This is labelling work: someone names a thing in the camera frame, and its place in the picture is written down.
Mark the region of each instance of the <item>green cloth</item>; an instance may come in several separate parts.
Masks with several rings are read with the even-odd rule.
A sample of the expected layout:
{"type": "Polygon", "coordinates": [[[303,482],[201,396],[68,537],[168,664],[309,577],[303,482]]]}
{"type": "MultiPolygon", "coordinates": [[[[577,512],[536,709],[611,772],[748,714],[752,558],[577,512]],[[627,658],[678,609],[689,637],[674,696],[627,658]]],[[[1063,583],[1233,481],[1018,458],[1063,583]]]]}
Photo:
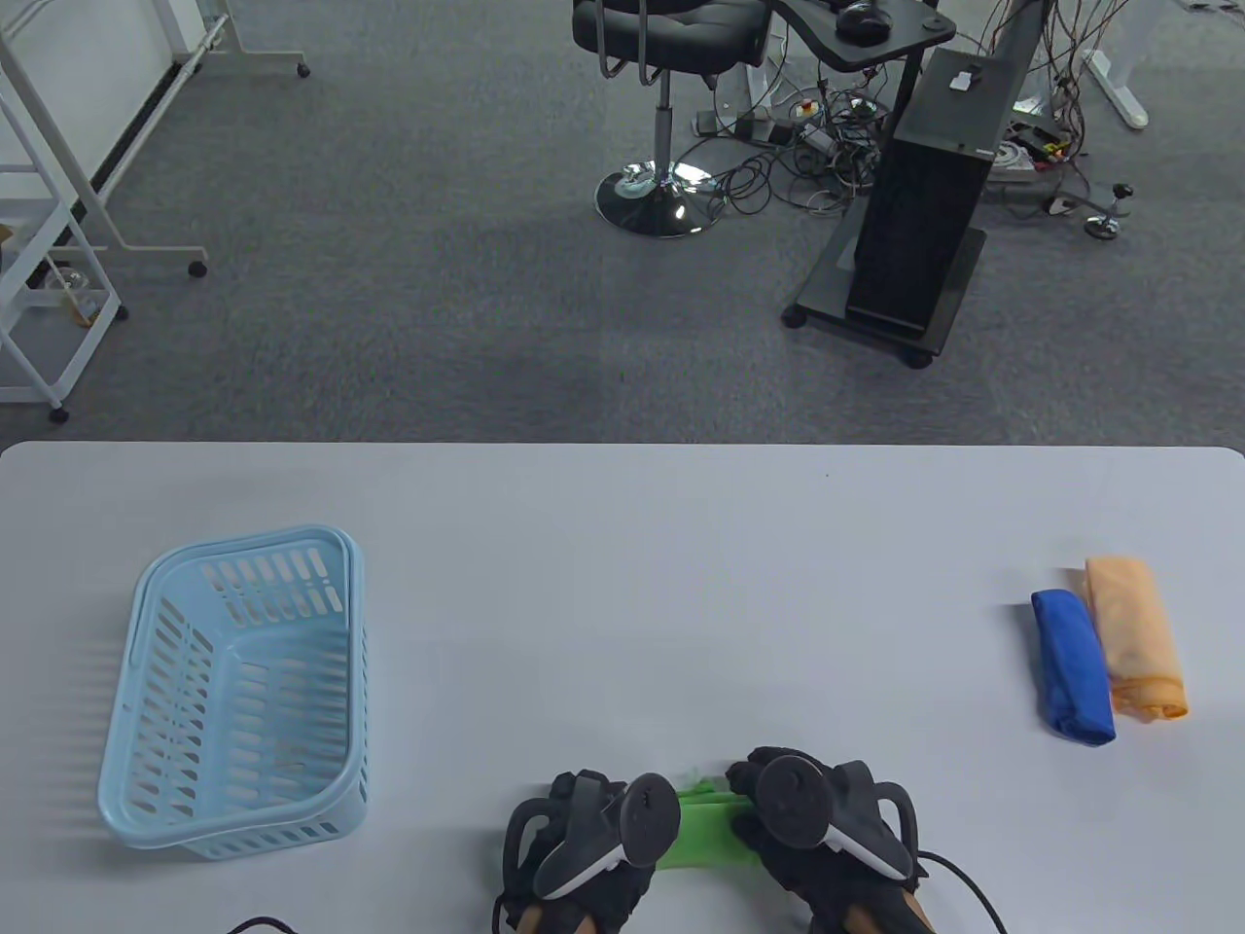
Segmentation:
{"type": "Polygon", "coordinates": [[[752,807],[742,795],[717,791],[708,778],[679,792],[679,839],[657,863],[659,869],[708,869],[720,866],[759,866],[731,829],[731,819],[752,807]]]}

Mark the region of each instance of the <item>computer tower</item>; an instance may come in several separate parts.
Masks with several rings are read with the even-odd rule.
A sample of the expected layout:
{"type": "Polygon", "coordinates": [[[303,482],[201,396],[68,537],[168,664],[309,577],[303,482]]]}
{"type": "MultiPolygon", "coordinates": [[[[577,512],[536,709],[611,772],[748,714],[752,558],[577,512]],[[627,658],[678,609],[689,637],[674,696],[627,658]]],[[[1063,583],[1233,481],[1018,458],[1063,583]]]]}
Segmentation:
{"type": "Polygon", "coordinates": [[[1005,61],[945,49],[930,56],[878,167],[849,315],[925,330],[990,176],[1015,77],[1005,61]]]}

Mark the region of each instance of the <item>orange towel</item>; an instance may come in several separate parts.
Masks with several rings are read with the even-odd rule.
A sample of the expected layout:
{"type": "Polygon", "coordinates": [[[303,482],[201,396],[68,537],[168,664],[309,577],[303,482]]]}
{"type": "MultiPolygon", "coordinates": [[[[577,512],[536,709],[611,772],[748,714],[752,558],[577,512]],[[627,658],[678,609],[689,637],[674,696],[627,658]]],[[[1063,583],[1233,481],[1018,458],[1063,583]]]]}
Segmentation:
{"type": "Polygon", "coordinates": [[[1186,716],[1180,660],[1150,569],[1135,558],[1089,558],[1086,587],[1116,710],[1143,720],[1186,716]]]}

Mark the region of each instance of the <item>hand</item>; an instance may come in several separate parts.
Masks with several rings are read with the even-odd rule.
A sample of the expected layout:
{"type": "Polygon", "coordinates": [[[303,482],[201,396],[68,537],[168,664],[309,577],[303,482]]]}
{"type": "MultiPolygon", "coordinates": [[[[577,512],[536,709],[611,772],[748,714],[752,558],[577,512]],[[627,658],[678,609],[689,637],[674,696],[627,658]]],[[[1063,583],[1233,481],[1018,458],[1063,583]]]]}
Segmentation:
{"type": "MultiPolygon", "coordinates": [[[[554,780],[549,797],[570,797],[570,773],[554,780]]],[[[493,934],[498,934],[498,912],[519,934],[618,934],[649,890],[656,867],[639,869],[627,862],[599,873],[564,898],[540,900],[532,890],[537,867],[565,839],[565,819],[552,819],[537,831],[519,866],[513,890],[503,892],[493,912],[493,934]]]]}
{"type": "MultiPolygon", "coordinates": [[[[756,803],[757,778],[779,756],[802,756],[824,773],[830,770],[812,756],[796,750],[762,746],[746,762],[731,766],[726,777],[731,791],[756,803]]],[[[762,824],[756,812],[740,814],[732,823],[735,834],[761,857],[766,870],[788,892],[813,909],[813,920],[825,932],[837,934],[930,934],[933,927],[921,912],[910,884],[886,879],[848,853],[829,847],[793,849],[779,843],[762,824]]]]}

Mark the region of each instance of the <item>chrome chair base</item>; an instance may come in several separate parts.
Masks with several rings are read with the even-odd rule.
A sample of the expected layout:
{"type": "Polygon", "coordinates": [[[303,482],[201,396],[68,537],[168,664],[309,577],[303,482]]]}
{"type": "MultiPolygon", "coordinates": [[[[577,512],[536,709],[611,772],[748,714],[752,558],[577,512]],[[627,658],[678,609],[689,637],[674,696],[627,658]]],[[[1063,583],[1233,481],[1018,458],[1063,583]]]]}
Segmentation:
{"type": "Polygon", "coordinates": [[[712,227],[723,207],[713,177],[680,162],[671,163],[667,181],[659,184],[654,164],[650,159],[606,176],[596,187],[598,213],[640,237],[670,239],[712,227]]]}

